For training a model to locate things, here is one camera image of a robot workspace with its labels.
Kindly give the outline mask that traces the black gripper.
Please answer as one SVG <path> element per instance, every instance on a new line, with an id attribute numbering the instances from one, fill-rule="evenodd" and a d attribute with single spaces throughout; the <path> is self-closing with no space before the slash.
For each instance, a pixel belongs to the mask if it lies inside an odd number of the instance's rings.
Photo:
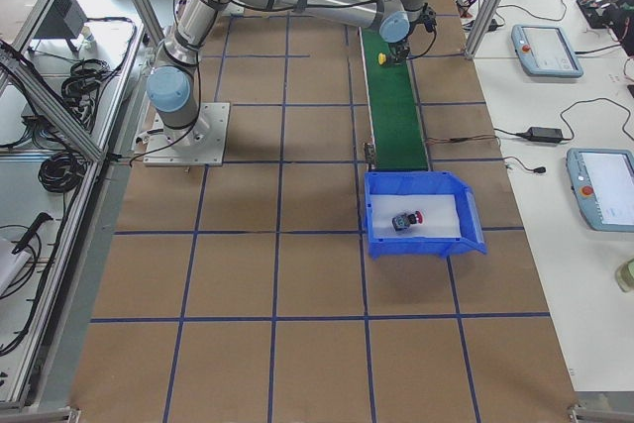
<path id="1" fill-rule="evenodd" d="M 432 40 L 429 46 L 422 52 L 422 54 L 427 54 L 434 46 L 437 39 L 436 12 L 429 3 L 425 3 L 422 9 L 418 12 L 418 16 L 409 23 L 409 31 L 405 38 L 396 43 L 388 44 L 388 61 L 390 65 L 401 65 L 407 61 L 409 55 L 411 54 L 409 37 L 419 26 L 423 26 L 426 32 L 432 35 Z"/>

